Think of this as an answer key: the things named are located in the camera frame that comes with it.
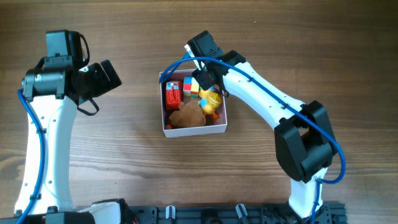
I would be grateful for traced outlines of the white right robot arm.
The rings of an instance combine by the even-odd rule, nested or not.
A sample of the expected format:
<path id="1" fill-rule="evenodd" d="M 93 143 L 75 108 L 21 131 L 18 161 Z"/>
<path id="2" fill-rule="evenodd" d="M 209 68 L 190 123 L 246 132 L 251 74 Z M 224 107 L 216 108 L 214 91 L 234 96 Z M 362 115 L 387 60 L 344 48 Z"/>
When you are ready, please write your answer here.
<path id="1" fill-rule="evenodd" d="M 192 75 L 204 89 L 217 85 L 238 97 L 274 130 L 277 161 L 290 177 L 289 206 L 302 220 L 313 221 L 323 205 L 322 178 L 338 152 L 326 108 L 280 91 L 242 55 L 223 52 L 207 30 L 190 39 L 185 50 L 197 66 Z"/>

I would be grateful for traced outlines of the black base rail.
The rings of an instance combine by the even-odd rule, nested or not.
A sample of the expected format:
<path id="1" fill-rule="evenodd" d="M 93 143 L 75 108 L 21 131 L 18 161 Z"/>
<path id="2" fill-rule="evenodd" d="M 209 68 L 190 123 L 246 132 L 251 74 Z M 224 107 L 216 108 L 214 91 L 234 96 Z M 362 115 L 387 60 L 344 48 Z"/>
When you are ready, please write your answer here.
<path id="1" fill-rule="evenodd" d="M 288 203 L 272 203 L 258 206 L 242 203 L 229 207 L 167 207 L 130 206 L 129 223 L 142 224 L 191 224 L 191 223 L 312 223 L 312 218 L 299 217 Z"/>

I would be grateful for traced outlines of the brown plush capybara with orange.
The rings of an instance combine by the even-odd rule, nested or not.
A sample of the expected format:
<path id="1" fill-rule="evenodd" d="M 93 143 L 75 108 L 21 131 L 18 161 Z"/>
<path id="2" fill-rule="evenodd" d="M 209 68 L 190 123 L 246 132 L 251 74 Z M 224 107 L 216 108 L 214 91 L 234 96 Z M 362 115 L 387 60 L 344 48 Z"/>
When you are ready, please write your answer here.
<path id="1" fill-rule="evenodd" d="M 205 124 L 206 118 L 197 100 L 181 102 L 176 110 L 168 110 L 165 116 L 166 129 L 195 128 Z"/>

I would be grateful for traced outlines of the yellow round plastic wheel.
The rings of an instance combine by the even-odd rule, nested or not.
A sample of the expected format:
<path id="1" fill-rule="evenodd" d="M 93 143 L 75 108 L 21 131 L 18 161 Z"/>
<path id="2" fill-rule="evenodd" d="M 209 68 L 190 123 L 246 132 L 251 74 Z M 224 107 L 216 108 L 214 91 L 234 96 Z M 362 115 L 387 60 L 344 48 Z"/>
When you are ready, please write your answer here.
<path id="1" fill-rule="evenodd" d="M 210 91 L 206 96 L 206 101 L 211 107 L 218 108 L 222 103 L 222 97 L 217 92 Z"/>

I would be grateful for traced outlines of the white cardboard box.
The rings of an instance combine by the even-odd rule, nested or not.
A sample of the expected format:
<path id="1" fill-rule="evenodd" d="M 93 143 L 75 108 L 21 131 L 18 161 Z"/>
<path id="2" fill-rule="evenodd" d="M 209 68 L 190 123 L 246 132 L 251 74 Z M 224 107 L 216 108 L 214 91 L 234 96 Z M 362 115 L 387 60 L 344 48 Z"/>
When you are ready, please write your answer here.
<path id="1" fill-rule="evenodd" d="M 169 80 L 178 80 L 183 82 L 184 77 L 191 76 L 192 72 L 195 69 L 190 70 L 176 70 L 170 76 Z M 224 133 L 226 131 L 226 127 L 228 124 L 227 112 L 226 112 L 226 103 L 225 97 L 221 96 L 221 104 L 216 109 L 216 113 L 219 116 L 218 119 L 214 120 L 213 118 L 206 116 L 206 124 L 204 126 L 192 127 L 192 128 L 172 128 L 167 129 L 166 125 L 169 123 L 169 116 L 172 111 L 166 110 L 166 99 L 165 99 L 165 89 L 166 84 L 160 84 L 160 93 L 161 93 L 161 112 L 162 112 L 162 130 L 167 138 L 176 138 L 183 136 L 194 136 L 201 134 L 215 134 L 215 133 Z M 192 97 L 183 97 L 183 102 L 186 104 L 189 101 L 200 101 L 201 98 L 192 98 Z"/>

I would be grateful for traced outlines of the colourful two-by-two puzzle cube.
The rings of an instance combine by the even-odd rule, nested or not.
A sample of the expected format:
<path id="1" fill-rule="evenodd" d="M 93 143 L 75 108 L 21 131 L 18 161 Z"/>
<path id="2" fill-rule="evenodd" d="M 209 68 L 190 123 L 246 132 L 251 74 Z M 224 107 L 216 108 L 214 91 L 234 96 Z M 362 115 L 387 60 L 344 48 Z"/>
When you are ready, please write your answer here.
<path id="1" fill-rule="evenodd" d="M 183 80 L 183 95 L 186 97 L 198 98 L 200 86 L 198 82 L 193 78 L 186 76 Z"/>

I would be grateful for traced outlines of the red toy truck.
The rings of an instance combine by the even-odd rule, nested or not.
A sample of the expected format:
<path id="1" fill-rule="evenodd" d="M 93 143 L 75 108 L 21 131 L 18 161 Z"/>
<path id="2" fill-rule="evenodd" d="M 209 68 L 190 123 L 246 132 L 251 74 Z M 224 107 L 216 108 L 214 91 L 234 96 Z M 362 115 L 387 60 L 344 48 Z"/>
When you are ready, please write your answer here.
<path id="1" fill-rule="evenodd" d="M 167 110 L 178 110 L 182 102 L 182 84 L 181 81 L 172 80 L 165 86 L 165 107 Z"/>

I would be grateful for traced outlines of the yellow duck toy blue hat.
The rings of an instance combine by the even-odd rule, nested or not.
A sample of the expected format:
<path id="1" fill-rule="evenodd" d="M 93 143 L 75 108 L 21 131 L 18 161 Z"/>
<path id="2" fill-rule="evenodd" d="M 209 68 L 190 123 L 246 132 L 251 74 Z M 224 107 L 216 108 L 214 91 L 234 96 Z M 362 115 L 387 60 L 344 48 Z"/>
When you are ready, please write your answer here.
<path id="1" fill-rule="evenodd" d="M 218 108 L 213 108 L 211 107 L 207 101 L 206 101 L 206 96 L 210 91 L 217 92 L 217 90 L 214 87 L 209 88 L 208 90 L 200 89 L 199 90 L 199 97 L 201 98 L 199 105 L 201 106 L 202 112 L 205 116 L 212 116 L 213 119 L 218 119 L 219 115 L 216 112 Z"/>

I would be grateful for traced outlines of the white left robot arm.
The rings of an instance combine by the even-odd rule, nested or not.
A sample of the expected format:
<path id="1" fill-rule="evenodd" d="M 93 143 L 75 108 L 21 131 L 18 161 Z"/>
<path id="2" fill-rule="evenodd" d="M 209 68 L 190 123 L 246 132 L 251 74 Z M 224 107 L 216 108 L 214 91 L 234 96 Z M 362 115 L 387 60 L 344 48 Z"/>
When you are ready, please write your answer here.
<path id="1" fill-rule="evenodd" d="M 81 33 L 54 30 L 45 37 L 46 56 L 26 72 L 17 92 L 28 115 L 27 155 L 14 214 L 2 222 L 133 223 L 133 212 L 121 198 L 74 209 L 69 183 L 71 135 L 81 105 L 121 80 L 110 61 L 90 63 Z"/>

